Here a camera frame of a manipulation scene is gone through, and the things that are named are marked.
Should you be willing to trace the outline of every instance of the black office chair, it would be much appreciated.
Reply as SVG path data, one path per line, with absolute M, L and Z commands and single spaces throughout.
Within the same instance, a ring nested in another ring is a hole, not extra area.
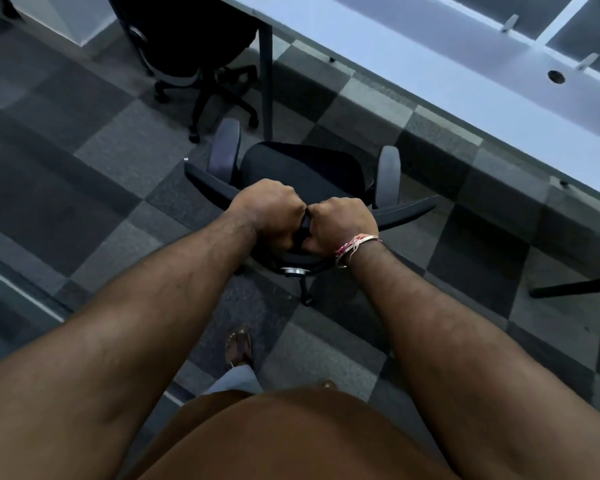
M 220 209 L 227 209 L 240 189 L 263 178 L 278 180 L 292 186 L 307 204 L 331 197 L 357 197 L 372 205 L 378 229 L 385 230 L 411 222 L 436 206 L 438 197 L 415 203 L 398 204 L 400 195 L 400 154 L 394 146 L 385 146 L 377 161 L 374 183 L 367 189 L 362 167 L 355 158 L 344 152 L 314 146 L 285 143 L 259 143 L 244 155 L 237 165 L 240 149 L 240 123 L 225 119 L 214 137 L 207 171 L 186 161 L 185 176 L 196 188 Z M 334 258 L 307 254 L 301 245 L 309 236 L 311 218 L 304 216 L 294 236 L 289 252 L 272 250 L 257 244 L 251 256 L 264 267 L 290 278 L 299 278 L 301 301 L 311 303 L 306 277 L 334 266 Z
M 155 99 L 169 101 L 165 89 L 200 89 L 191 115 L 189 139 L 200 142 L 198 122 L 209 98 L 222 96 L 251 116 L 258 113 L 239 96 L 222 86 L 235 84 L 246 74 L 258 79 L 255 65 L 229 69 L 255 39 L 259 21 L 220 0 L 109 0 L 147 70 L 155 76 Z

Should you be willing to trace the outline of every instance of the desk leg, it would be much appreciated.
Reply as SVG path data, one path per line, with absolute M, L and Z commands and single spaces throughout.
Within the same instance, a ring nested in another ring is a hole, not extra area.
M 260 78 L 262 80 L 262 133 L 264 141 L 273 139 L 273 29 L 263 24 L 260 35 Z
M 587 293 L 600 293 L 600 279 L 529 290 L 529 296 L 531 298 L 552 298 L 554 296 L 570 296 Z

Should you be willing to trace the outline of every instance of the desk surface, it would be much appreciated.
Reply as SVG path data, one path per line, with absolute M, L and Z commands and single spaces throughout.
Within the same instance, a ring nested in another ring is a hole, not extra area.
M 432 0 L 224 1 L 600 197 L 600 82 L 592 77 Z M 557 66 L 568 74 L 561 86 L 546 77 Z

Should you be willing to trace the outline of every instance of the person's left arm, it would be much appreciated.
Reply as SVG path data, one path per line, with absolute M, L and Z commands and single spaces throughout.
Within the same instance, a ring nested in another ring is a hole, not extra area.
M 0 362 L 0 479 L 113 478 L 257 239 L 292 244 L 304 202 L 263 180 Z

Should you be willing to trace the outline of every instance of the gray partition panel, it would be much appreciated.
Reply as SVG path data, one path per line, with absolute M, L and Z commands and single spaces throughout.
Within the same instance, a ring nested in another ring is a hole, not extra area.
M 576 60 L 600 54 L 600 0 L 589 0 L 548 45 Z M 600 71 L 600 57 L 591 67 Z
M 515 30 L 536 39 L 571 0 L 455 0 L 497 22 L 520 16 Z

